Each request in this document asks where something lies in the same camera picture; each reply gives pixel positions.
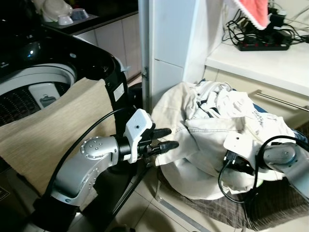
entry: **black washing machine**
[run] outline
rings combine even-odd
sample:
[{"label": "black washing machine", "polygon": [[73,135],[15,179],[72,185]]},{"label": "black washing machine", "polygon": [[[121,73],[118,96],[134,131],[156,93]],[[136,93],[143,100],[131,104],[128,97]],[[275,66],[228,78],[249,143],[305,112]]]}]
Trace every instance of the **black washing machine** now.
[{"label": "black washing machine", "polygon": [[[0,8],[0,126],[31,115],[52,104],[82,78],[104,79],[113,109],[130,106],[126,77],[108,52],[41,25],[30,0],[10,0]],[[123,89],[115,99],[114,91]],[[131,114],[115,115],[116,130],[123,134]],[[123,162],[98,178],[97,192],[103,193],[96,215],[112,213],[127,188],[136,165]],[[13,231],[19,222],[1,207],[2,231]]]}]

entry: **drawer handle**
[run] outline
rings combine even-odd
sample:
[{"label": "drawer handle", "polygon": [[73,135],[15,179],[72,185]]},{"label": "drawer handle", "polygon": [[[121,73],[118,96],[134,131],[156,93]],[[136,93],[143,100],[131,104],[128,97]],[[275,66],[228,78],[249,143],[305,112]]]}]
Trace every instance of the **drawer handle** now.
[{"label": "drawer handle", "polygon": [[298,108],[298,109],[301,109],[301,110],[309,112],[309,107],[307,105],[305,107],[301,107],[299,105],[295,105],[293,103],[290,103],[290,102],[287,102],[287,101],[284,101],[284,100],[281,100],[281,99],[269,96],[267,94],[264,94],[264,93],[262,93],[262,91],[260,89],[257,90],[256,94],[259,95],[259,96],[262,96],[264,98],[272,99],[274,101],[281,102],[283,104],[286,104],[286,105],[289,105],[289,106],[292,106],[292,107],[295,107],[295,108]]}]

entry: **beige cloth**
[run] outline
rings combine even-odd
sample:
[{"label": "beige cloth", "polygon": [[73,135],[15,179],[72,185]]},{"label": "beige cloth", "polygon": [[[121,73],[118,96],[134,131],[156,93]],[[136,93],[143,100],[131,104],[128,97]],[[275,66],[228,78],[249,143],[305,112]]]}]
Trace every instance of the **beige cloth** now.
[{"label": "beige cloth", "polygon": [[[23,175],[40,194],[68,148],[94,122],[112,111],[104,80],[76,82],[50,106],[19,121],[0,127],[0,156]],[[88,136],[115,134],[111,116]],[[95,197],[92,194],[90,203]]]}]

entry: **kitchen counter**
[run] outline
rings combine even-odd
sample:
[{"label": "kitchen counter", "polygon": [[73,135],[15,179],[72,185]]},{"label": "kitchen counter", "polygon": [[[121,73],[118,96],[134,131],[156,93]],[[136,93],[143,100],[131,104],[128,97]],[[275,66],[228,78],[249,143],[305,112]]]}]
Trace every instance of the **kitchen counter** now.
[{"label": "kitchen counter", "polygon": [[309,44],[287,51],[241,52],[220,44],[206,59],[206,66],[309,96]]},{"label": "kitchen counter", "polygon": [[43,22],[46,26],[63,33],[78,35],[138,13],[137,0],[89,0],[80,1],[89,18],[60,26],[57,22]]}]

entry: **white clothing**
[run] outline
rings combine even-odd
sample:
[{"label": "white clothing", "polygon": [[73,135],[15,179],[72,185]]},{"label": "white clothing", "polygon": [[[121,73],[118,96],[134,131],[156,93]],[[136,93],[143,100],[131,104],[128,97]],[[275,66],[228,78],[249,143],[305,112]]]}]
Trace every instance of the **white clothing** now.
[{"label": "white clothing", "polygon": [[[282,117],[257,112],[247,93],[234,91],[227,83],[179,83],[162,96],[152,118],[157,128],[171,128],[172,134],[164,139],[180,144],[158,155],[155,163],[161,165],[171,186],[190,199],[223,196],[217,178],[226,153],[223,143],[230,131],[249,136],[257,145],[276,135],[295,136]],[[269,171],[261,179],[282,176]],[[228,186],[225,190],[233,194],[249,191],[253,182],[253,176],[230,169],[223,175],[223,185]]]}]

